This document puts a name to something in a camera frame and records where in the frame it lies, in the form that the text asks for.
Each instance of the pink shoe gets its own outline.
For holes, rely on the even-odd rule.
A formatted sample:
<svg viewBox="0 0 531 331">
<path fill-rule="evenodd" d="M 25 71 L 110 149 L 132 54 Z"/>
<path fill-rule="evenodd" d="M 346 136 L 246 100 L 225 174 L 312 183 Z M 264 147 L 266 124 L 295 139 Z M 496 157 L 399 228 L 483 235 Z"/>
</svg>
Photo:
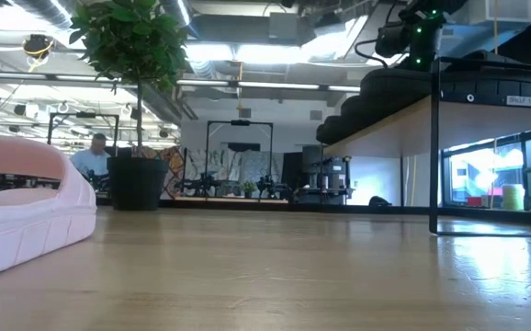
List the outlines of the pink shoe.
<svg viewBox="0 0 531 331">
<path fill-rule="evenodd" d="M 0 174 L 61 181 L 59 189 L 0 191 L 0 271 L 73 244 L 94 231 L 94 190 L 56 148 L 0 136 Z"/>
</svg>

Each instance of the blue shirt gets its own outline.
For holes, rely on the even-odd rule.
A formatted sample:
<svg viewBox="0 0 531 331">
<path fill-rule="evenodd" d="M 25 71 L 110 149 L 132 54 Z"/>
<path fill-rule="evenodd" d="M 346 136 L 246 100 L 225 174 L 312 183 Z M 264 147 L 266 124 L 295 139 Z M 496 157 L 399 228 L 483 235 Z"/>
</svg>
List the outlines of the blue shirt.
<svg viewBox="0 0 531 331">
<path fill-rule="evenodd" d="M 106 152 L 96 155 L 87 149 L 72 155 L 70 160 L 73 166 L 83 175 L 88 176 L 88 171 L 94 170 L 95 175 L 101 176 L 108 174 L 107 159 L 109 157 L 110 155 Z"/>
</svg>

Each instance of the green leaves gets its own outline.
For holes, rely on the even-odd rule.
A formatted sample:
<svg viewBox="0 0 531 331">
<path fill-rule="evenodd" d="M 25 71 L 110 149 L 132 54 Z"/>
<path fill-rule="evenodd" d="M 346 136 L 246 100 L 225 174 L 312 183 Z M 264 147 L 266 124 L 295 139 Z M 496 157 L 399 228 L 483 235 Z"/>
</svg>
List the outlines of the green leaves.
<svg viewBox="0 0 531 331">
<path fill-rule="evenodd" d="M 133 32 L 140 34 L 142 36 L 147 36 L 150 33 L 152 33 L 152 31 L 153 31 L 152 26 L 145 22 L 139 22 L 135 24 L 135 27 L 133 27 Z"/>
<path fill-rule="evenodd" d="M 137 20 L 135 13 L 121 6 L 114 8 L 110 15 L 121 22 L 135 22 Z"/>
<path fill-rule="evenodd" d="M 157 0 L 106 0 L 76 9 L 70 42 L 83 38 L 88 59 L 99 76 L 140 79 L 158 88 L 175 84 L 186 66 L 186 32 L 168 15 L 155 12 Z"/>
<path fill-rule="evenodd" d="M 70 35 L 70 43 L 73 44 L 88 33 L 87 29 L 80 29 Z"/>
<path fill-rule="evenodd" d="M 88 9 L 84 5 L 78 3 L 78 7 L 75 9 L 75 12 L 78 14 L 78 17 L 80 19 L 86 22 L 90 20 L 90 13 L 88 12 Z"/>
<path fill-rule="evenodd" d="M 167 15 L 161 15 L 153 19 L 153 24 L 162 31 L 173 32 L 177 21 Z"/>
<path fill-rule="evenodd" d="M 112 3 L 117 4 L 119 6 L 123 6 L 125 8 L 132 8 L 133 7 L 133 1 L 132 0 L 112 0 Z"/>
<path fill-rule="evenodd" d="M 70 29 L 88 29 L 88 21 L 81 17 L 72 17 Z"/>
<path fill-rule="evenodd" d="M 135 0 L 135 6 L 143 9 L 151 9 L 155 5 L 155 0 Z"/>
</svg>

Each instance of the fluorescent light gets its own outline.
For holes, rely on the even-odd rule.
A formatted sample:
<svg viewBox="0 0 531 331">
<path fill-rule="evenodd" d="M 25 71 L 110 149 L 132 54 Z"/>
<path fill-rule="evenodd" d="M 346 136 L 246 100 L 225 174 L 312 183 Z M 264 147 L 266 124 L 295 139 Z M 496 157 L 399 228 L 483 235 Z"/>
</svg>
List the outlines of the fluorescent light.
<svg viewBox="0 0 531 331">
<path fill-rule="evenodd" d="M 68 75 L 68 74 L 58 74 L 57 79 L 60 80 L 77 80 L 81 82 L 94 82 L 96 79 L 95 76 L 84 76 L 84 75 Z M 112 82 L 110 79 L 105 77 L 100 77 L 96 80 L 97 82 Z"/>
<path fill-rule="evenodd" d="M 384 60 L 384 62 L 388 66 L 391 66 L 391 65 L 393 65 L 395 63 L 401 63 L 402 60 L 404 60 L 404 58 L 406 57 L 404 54 L 396 54 L 396 55 L 392 56 L 391 58 L 387 59 L 385 57 L 380 56 L 376 52 L 374 52 L 374 55 L 372 55 L 372 56 L 377 58 L 377 59 Z M 382 65 L 382 63 L 380 61 L 376 61 L 376 60 L 372 60 L 372 59 L 368 59 L 366 61 L 366 64 L 368 64 L 368 65 Z"/>
<path fill-rule="evenodd" d="M 359 86 L 329 86 L 329 91 L 333 92 L 355 92 L 359 93 Z"/>
<path fill-rule="evenodd" d="M 23 48 L 15 46 L 0 46 L 0 51 L 23 51 Z"/>
<path fill-rule="evenodd" d="M 184 50 L 187 59 L 192 62 L 232 60 L 231 46 L 225 44 L 194 43 Z"/>
<path fill-rule="evenodd" d="M 357 37 L 359 37 L 359 33 L 366 25 L 367 19 L 369 18 L 368 15 L 364 15 L 362 17 L 354 18 L 356 19 L 355 23 L 351 25 L 351 29 L 348 29 L 349 32 L 347 32 L 347 37 L 345 38 L 345 41 L 343 42 L 343 45 L 337 49 L 335 52 L 334 59 L 339 59 L 341 57 L 345 57 L 349 50 L 351 49 L 351 45 L 353 45 L 356 42 Z"/>
<path fill-rule="evenodd" d="M 177 5 L 180 7 L 180 12 L 182 12 L 182 17 L 184 18 L 186 25 L 190 24 L 190 16 L 188 15 L 188 10 L 184 5 L 184 1 L 177 0 Z"/>
<path fill-rule="evenodd" d="M 287 84 L 287 83 L 262 83 L 262 82 L 239 82 L 239 87 L 286 88 L 286 89 L 304 89 L 304 90 L 319 89 L 318 85 L 312 85 L 312 84 Z"/>
<path fill-rule="evenodd" d="M 45 74 L 21 74 L 21 73 L 2 73 L 0 72 L 0 78 L 10 79 L 47 79 Z"/>
<path fill-rule="evenodd" d="M 280 45 L 243 45 L 237 60 L 254 64 L 292 64 L 300 62 L 300 48 Z"/>
<path fill-rule="evenodd" d="M 227 81 L 197 80 L 197 79 L 180 79 L 177 81 L 180 86 L 228 86 Z"/>
</svg>

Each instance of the cable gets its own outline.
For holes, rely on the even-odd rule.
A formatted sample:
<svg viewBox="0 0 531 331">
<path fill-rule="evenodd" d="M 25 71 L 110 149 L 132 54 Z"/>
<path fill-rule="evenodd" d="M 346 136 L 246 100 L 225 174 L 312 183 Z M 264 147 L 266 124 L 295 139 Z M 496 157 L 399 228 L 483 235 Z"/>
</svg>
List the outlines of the cable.
<svg viewBox="0 0 531 331">
<path fill-rule="evenodd" d="M 378 61 L 379 63 L 382 63 L 382 66 L 384 67 L 384 69 L 388 69 L 388 64 L 386 63 L 386 61 L 380 59 L 380 58 L 377 58 L 377 57 L 373 57 L 373 56 L 370 56 L 370 55 L 367 55 L 367 54 L 364 54 L 362 53 L 361 51 L 358 51 L 357 50 L 357 47 L 361 46 L 361 45 L 364 45 L 364 44 L 369 44 L 369 43 L 373 43 L 373 42 L 376 42 L 378 41 L 377 39 L 374 39 L 374 40 L 365 40 L 365 41 L 360 41 L 358 42 L 355 46 L 354 46 L 354 51 L 356 52 L 357 55 L 363 57 L 363 58 L 366 58 L 366 59 L 369 59 L 369 60 L 374 60 L 374 61 Z"/>
<path fill-rule="evenodd" d="M 27 50 L 25 50 L 25 44 L 27 43 L 27 41 L 25 40 L 25 41 L 23 41 L 23 50 L 25 50 L 25 53 L 27 55 L 42 55 L 45 51 L 48 51 L 48 50 L 51 49 L 51 47 L 53 47 L 53 42 L 54 41 L 50 42 L 49 45 L 47 47 L 45 47 L 44 49 L 42 49 L 42 50 L 39 50 L 39 51 L 27 51 Z"/>
<path fill-rule="evenodd" d="M 388 12 L 388 15 L 386 16 L 386 24 L 388 24 L 388 22 L 390 21 L 390 16 L 392 16 L 392 11 L 396 7 L 397 3 L 398 3 L 398 0 L 394 0 L 394 2 L 392 3 L 392 7 L 390 8 L 390 11 Z"/>
<path fill-rule="evenodd" d="M 35 68 L 37 68 L 38 66 L 44 64 L 44 63 L 42 63 L 42 62 L 40 61 L 40 60 L 41 60 L 41 56 L 43 56 L 43 53 L 44 53 L 44 52 L 45 52 L 45 51 L 41 52 L 40 55 L 39 55 L 39 58 L 38 58 L 38 59 L 37 59 L 37 60 L 36 60 L 31 66 L 30 66 L 30 68 L 28 68 L 28 72 L 29 72 L 29 73 L 32 73 L 32 72 L 35 70 Z M 2 110 L 2 109 L 8 104 L 8 102 L 12 99 L 12 97 L 15 95 L 15 93 L 18 91 L 18 89 L 19 89 L 21 86 L 23 86 L 24 83 L 25 83 L 25 80 L 24 80 L 24 79 L 21 80 L 21 81 L 20 81 L 20 84 L 18 84 L 18 86 L 15 87 L 14 90 L 12 90 L 12 92 L 11 92 L 10 95 L 5 99 L 5 101 L 4 101 L 2 104 L 0 104 L 0 111 L 1 111 L 1 110 Z"/>
<path fill-rule="evenodd" d="M 262 13 L 262 16 L 265 16 L 265 15 L 266 15 L 266 10 L 267 10 L 271 5 L 277 5 L 277 6 L 279 6 L 280 8 L 282 8 L 282 10 L 284 10 L 284 13 L 287 13 L 286 8 L 284 8 L 281 4 L 279 4 L 279 3 L 277 3 L 277 2 L 271 2 L 271 3 L 268 3 L 267 5 L 265 5 L 264 12 Z"/>
<path fill-rule="evenodd" d="M 498 0 L 494 0 L 494 54 L 498 55 Z"/>
</svg>

